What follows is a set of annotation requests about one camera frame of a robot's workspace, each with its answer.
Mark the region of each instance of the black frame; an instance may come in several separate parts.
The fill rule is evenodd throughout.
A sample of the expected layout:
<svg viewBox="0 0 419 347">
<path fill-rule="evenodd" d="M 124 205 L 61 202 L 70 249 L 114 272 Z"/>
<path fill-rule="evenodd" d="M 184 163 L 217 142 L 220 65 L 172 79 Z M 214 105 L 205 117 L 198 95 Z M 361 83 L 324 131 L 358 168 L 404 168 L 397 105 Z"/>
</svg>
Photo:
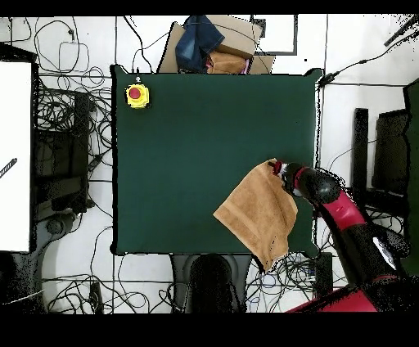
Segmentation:
<svg viewBox="0 0 419 347">
<path fill-rule="evenodd" d="M 254 15 L 250 15 L 250 23 L 255 23 Z M 292 52 L 255 52 L 255 56 L 296 56 L 298 36 L 298 15 L 294 15 L 294 44 Z"/>
</svg>

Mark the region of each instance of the brown towel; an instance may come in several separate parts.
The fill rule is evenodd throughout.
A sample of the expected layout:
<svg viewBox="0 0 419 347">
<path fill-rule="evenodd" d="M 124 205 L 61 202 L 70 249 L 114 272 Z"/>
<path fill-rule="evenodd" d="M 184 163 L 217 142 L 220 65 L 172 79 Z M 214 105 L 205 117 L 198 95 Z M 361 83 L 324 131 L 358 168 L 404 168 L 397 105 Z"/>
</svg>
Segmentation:
<svg viewBox="0 0 419 347">
<path fill-rule="evenodd" d="M 246 67 L 242 57 L 216 51 L 210 53 L 208 61 L 207 74 L 240 74 Z"/>
<path fill-rule="evenodd" d="M 252 169 L 214 212 L 265 271 L 288 252 L 287 237 L 297 215 L 294 199 L 282 189 L 282 180 L 272 174 L 268 161 Z"/>
</svg>

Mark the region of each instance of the cloth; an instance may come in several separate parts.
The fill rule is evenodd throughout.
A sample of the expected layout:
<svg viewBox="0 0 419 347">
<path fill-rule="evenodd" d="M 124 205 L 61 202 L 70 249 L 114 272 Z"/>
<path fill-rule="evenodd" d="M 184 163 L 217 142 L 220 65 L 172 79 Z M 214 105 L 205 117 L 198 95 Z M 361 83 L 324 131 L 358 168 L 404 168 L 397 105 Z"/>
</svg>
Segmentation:
<svg viewBox="0 0 419 347">
<path fill-rule="evenodd" d="M 246 67 L 244 58 L 216 51 L 210 53 L 208 62 L 208 74 L 240 74 Z"/>
<path fill-rule="evenodd" d="M 288 252 L 287 237 L 297 215 L 294 199 L 282 189 L 268 161 L 252 169 L 214 212 L 258 257 L 265 271 Z"/>
<path fill-rule="evenodd" d="M 206 58 L 225 39 L 206 16 L 190 16 L 175 48 L 181 70 L 206 73 Z"/>
</svg>

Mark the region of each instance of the white board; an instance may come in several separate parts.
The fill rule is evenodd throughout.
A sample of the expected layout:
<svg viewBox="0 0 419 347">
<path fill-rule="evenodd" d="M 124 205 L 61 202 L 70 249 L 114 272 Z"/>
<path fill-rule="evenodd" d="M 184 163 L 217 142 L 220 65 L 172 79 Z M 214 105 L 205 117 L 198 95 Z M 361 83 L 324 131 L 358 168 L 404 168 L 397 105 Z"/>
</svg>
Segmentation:
<svg viewBox="0 0 419 347">
<path fill-rule="evenodd" d="M 28 251 L 31 65 L 0 61 L 0 250 Z"/>
</svg>

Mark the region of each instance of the denim cloth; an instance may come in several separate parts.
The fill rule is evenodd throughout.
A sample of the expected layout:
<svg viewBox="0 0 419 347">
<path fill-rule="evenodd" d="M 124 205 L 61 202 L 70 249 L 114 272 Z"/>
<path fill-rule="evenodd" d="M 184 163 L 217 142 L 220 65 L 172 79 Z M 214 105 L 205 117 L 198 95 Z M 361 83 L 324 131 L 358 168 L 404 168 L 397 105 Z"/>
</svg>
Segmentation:
<svg viewBox="0 0 419 347">
<path fill-rule="evenodd" d="M 186 31 L 175 48 L 178 68 L 205 73 L 207 56 L 224 36 L 206 16 L 190 16 L 183 27 Z"/>
</svg>

